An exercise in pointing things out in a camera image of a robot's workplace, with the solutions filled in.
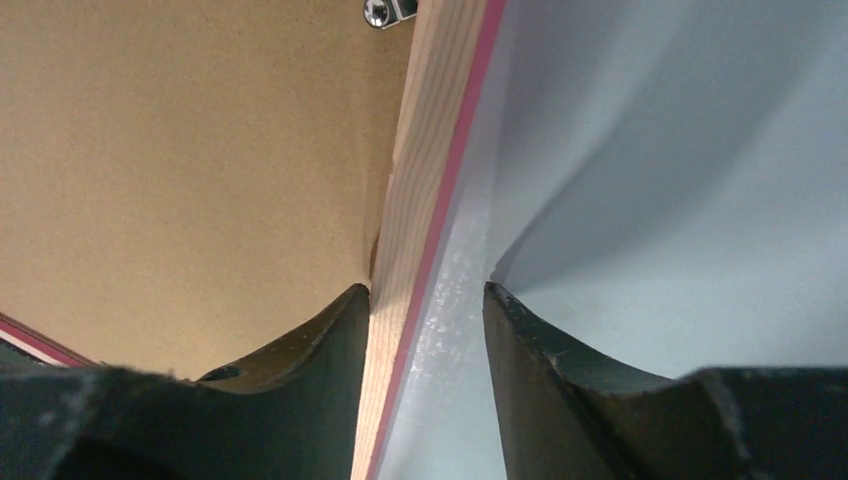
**gray surface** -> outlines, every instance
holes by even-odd
[[[504,478],[496,262],[655,373],[848,363],[847,9],[507,3],[379,478]]]

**red edge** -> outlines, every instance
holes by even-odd
[[[68,348],[60,346],[53,340],[36,333],[2,313],[0,313],[0,330],[27,345],[37,348],[45,355],[61,362],[66,367],[87,367],[94,365],[94,362],[91,360]]]
[[[459,117],[456,121],[453,139],[451,140],[450,150],[448,151],[445,172],[442,175],[442,182],[439,186],[439,195],[436,199],[436,206],[433,209],[433,217],[430,220],[430,228],[427,231],[427,239],[424,243],[424,253],[421,255],[421,263],[418,266],[418,273],[415,276],[412,299],[409,303],[409,310],[406,312],[406,320],[404,321],[398,353],[392,367],[392,376],[389,381],[389,389],[386,392],[383,415],[380,417],[380,426],[377,429],[377,439],[369,460],[368,476],[366,477],[368,480],[374,479],[377,473],[379,466],[378,460],[380,453],[383,451],[389,422],[394,412],[395,401],[397,400],[398,388],[403,379],[406,360],[409,357],[412,338],[415,334],[415,327],[424,300],[424,291],[427,288],[427,280],[430,278],[430,272],[433,270],[433,261],[435,260],[436,250],[439,247],[439,239],[442,236],[442,230],[445,226],[448,207],[450,206],[451,197],[456,186],[456,179],[459,176],[459,167],[462,165],[465,147],[468,144],[471,125],[474,122],[474,112],[477,109],[477,102],[480,100],[480,94],[483,90],[483,80],[486,78],[486,71],[489,68],[489,60],[492,57],[492,51],[494,50],[495,39],[498,35],[498,28],[500,27],[505,5],[506,0],[490,0],[486,6],[486,12],[483,15],[480,36],[477,38],[477,51],[474,53],[471,71],[468,75],[468,81],[465,84],[465,94],[462,98]]]

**metal screw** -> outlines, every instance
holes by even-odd
[[[383,28],[389,21],[389,6],[384,0],[365,0],[365,21],[374,28]]]

